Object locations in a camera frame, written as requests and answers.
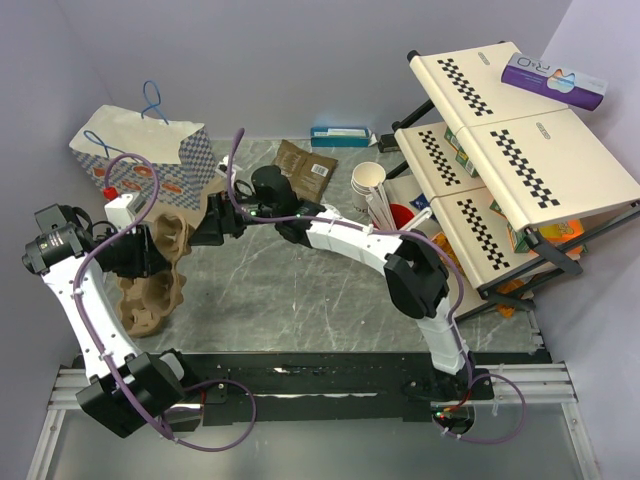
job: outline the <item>gray marble table surface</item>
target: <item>gray marble table surface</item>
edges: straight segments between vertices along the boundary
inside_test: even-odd
[[[311,150],[310,142],[296,141]],[[236,162],[241,177],[272,162],[280,141],[245,140]],[[214,142],[218,158],[229,141]],[[365,221],[351,206],[350,179],[361,162],[387,171],[402,154],[375,147],[323,148],[338,160],[323,203],[342,215]],[[196,247],[179,263],[186,275],[185,302],[165,320],[161,332],[137,340],[146,351],[426,351],[415,321],[391,303],[385,279],[369,267],[330,252],[292,245],[272,226],[249,227],[221,247]],[[113,302],[119,292],[108,286]],[[530,352],[536,345],[529,319],[516,312],[505,319],[490,312],[460,326],[475,351]]]

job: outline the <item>checkered bag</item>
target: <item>checkered bag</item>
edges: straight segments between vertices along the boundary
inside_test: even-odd
[[[215,174],[216,162],[204,124],[166,123],[110,105],[93,114],[69,147],[100,189],[110,157],[122,152],[142,155],[153,163],[160,177],[158,201],[189,210],[200,208],[202,189]],[[153,191],[150,170],[134,160],[119,162],[109,180],[120,193],[141,192],[149,197]]]

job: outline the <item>stack of cups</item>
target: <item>stack of cups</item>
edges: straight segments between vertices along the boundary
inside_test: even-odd
[[[374,162],[364,162],[353,169],[351,176],[351,193],[353,206],[359,212],[367,211],[367,195],[370,187],[377,187],[384,182],[387,174],[380,165]]]

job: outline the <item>checkerboard pattern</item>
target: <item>checkerboard pattern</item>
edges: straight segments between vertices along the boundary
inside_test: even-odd
[[[483,102],[480,95],[476,93],[476,89],[469,84],[469,80],[464,78],[460,67],[454,63],[453,58],[438,60],[438,64],[440,64],[442,70],[447,74],[447,78],[451,79],[453,86],[462,94],[462,98],[464,98],[467,105],[469,105],[477,117],[493,115],[493,110],[487,108],[487,104]]]
[[[531,168],[529,160],[522,155],[522,150],[516,147],[516,142],[511,138],[509,130],[491,132],[496,145],[502,148],[502,154],[509,159],[509,165],[515,167],[516,174],[522,179],[522,183],[529,189],[531,196],[538,200],[540,208],[557,207],[560,201],[553,198],[551,190],[544,186],[544,182],[536,171]]]
[[[460,180],[458,180],[456,172],[453,171],[453,168],[451,168],[451,165],[444,156],[444,153],[440,150],[440,146],[438,145],[433,132],[418,132],[418,135],[420,136],[422,143],[424,143],[424,148],[427,149],[429,156],[433,159],[436,170],[438,170],[440,177],[444,180],[444,184],[447,187],[450,187],[451,185],[460,185]]]
[[[72,152],[96,186],[102,189],[103,170],[109,159],[76,150]],[[202,188],[215,175],[215,159],[207,131],[201,128],[182,140],[178,155],[181,162],[179,164],[153,164],[160,177],[158,201],[189,210],[199,210]],[[133,170],[136,165],[137,162],[127,160],[116,164],[109,176],[109,184],[119,192],[140,192],[149,198],[153,192],[153,181],[137,174]],[[180,191],[175,191],[174,186],[179,187]]]
[[[471,231],[475,234],[477,242],[487,255],[487,260],[491,262],[493,269],[509,268],[511,265],[504,261],[504,254],[499,250],[498,244],[493,241],[493,235],[487,232],[487,226],[478,215],[478,209],[474,207],[471,199],[458,200],[456,203],[464,219],[471,225]]]

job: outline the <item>white wall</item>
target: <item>white wall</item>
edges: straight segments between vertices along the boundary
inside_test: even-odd
[[[573,0],[544,58],[610,81],[602,105],[582,116],[640,181],[638,18],[637,0]],[[606,479],[640,475],[639,235],[636,220],[593,242],[584,273],[538,297],[544,338],[569,365]]]
[[[513,40],[540,55],[570,0],[58,0],[115,102],[155,79],[170,118],[215,138],[390,124],[425,94],[406,54]]]
[[[75,351],[54,296],[21,263],[52,203],[99,212],[97,189],[67,144],[106,90],[46,0],[5,0],[0,9],[0,477],[23,479],[42,428],[55,373]]]

